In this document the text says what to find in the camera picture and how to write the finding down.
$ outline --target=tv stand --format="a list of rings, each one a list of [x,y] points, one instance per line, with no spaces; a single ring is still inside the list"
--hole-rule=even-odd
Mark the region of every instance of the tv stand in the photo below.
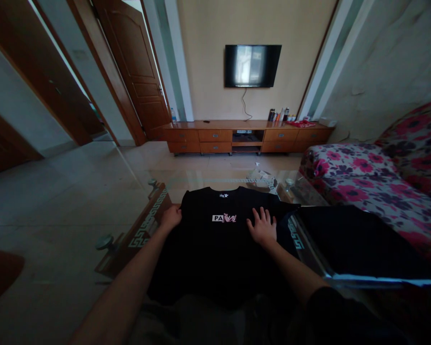
[[[304,152],[313,145],[327,142],[334,128],[316,124],[297,128],[284,122],[264,120],[219,120],[170,123],[163,126],[169,152],[228,153]],[[238,135],[238,130],[251,134]]]

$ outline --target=cabinet drawer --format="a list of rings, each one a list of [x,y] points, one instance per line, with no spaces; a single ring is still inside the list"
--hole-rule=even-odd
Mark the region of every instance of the cabinet drawer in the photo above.
[[[262,145],[262,152],[292,152],[294,146],[290,141],[266,141]]]
[[[298,129],[267,129],[264,141],[295,141]]]
[[[203,129],[198,131],[200,142],[229,141],[231,142],[232,131],[230,129]]]
[[[227,153],[231,152],[231,142],[224,143],[200,143],[202,153]]]
[[[198,132],[185,129],[166,129],[164,139],[169,142],[198,142]]]
[[[296,141],[291,152],[305,152],[310,146],[324,145],[325,141]]]
[[[180,142],[180,143],[168,143],[169,152],[172,153],[199,153],[200,143],[199,142]]]
[[[301,129],[297,141],[327,141],[331,134],[332,129]]]

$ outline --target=hand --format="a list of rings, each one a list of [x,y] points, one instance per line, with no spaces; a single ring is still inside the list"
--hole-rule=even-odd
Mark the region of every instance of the hand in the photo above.
[[[163,213],[161,217],[160,228],[165,229],[168,233],[174,229],[182,220],[182,210],[177,206],[171,206]]]
[[[276,242],[276,217],[273,216],[272,224],[268,210],[263,211],[263,207],[261,207],[260,216],[255,208],[253,208],[252,211],[254,212],[255,225],[252,226],[250,219],[247,219],[247,223],[254,241],[261,246],[264,246],[268,241]]]

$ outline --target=sofa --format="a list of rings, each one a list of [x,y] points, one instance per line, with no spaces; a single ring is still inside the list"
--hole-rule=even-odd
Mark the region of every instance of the sofa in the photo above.
[[[331,205],[378,215],[431,262],[431,103],[374,144],[308,148],[300,172]]]

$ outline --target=wall-mounted tv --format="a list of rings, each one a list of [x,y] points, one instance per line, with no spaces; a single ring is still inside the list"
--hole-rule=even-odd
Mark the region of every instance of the wall-mounted tv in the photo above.
[[[226,45],[225,87],[273,87],[281,47]]]

